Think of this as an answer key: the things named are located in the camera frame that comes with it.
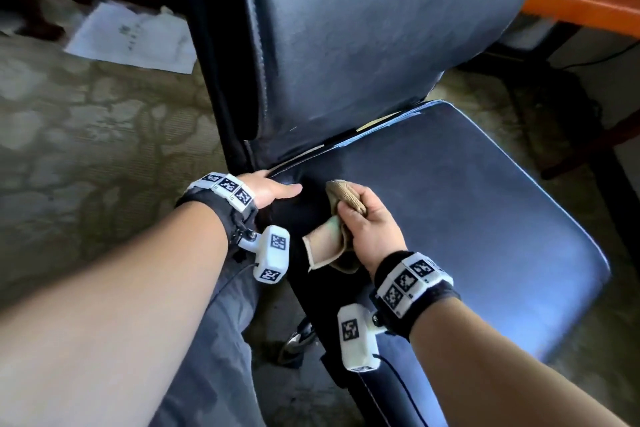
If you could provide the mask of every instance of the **white wall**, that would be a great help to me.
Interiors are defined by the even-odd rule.
[[[549,62],[554,67],[596,60],[620,51],[635,39],[608,31],[583,28],[558,49]],[[610,61],[571,69],[590,98],[602,105],[602,124],[611,128],[640,109],[640,46]],[[620,164],[640,196],[640,136],[615,148]]]

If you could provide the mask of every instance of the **white sheet of paper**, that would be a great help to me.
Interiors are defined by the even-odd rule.
[[[187,21],[171,14],[137,14],[102,2],[69,41],[65,52],[89,59],[191,74],[196,62]]]

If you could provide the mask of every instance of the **forearm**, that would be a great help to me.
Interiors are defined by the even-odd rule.
[[[0,318],[0,423],[147,425],[193,339],[227,253],[187,203]]]
[[[410,340],[449,425],[625,425],[457,299],[425,310]]]

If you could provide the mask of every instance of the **person's left hand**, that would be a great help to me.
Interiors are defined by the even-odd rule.
[[[280,184],[279,182],[266,178],[265,176],[268,173],[268,171],[256,171],[237,177],[255,193],[253,201],[255,205],[258,206],[258,209],[273,203],[274,199],[298,196],[300,191],[302,191],[301,184]]]

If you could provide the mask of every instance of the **chair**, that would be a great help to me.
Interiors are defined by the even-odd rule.
[[[450,103],[423,101],[444,70],[494,42],[524,0],[186,1],[230,172],[268,168],[304,185],[263,223],[306,234],[328,217],[326,180],[365,183],[409,248],[445,268],[472,309],[547,357],[607,281],[607,262],[472,121]],[[367,422],[418,424],[386,366],[361,375],[342,367],[337,311],[368,302],[366,272],[308,273],[292,257],[287,276],[324,365]],[[378,343],[429,425],[444,425],[408,342]]]

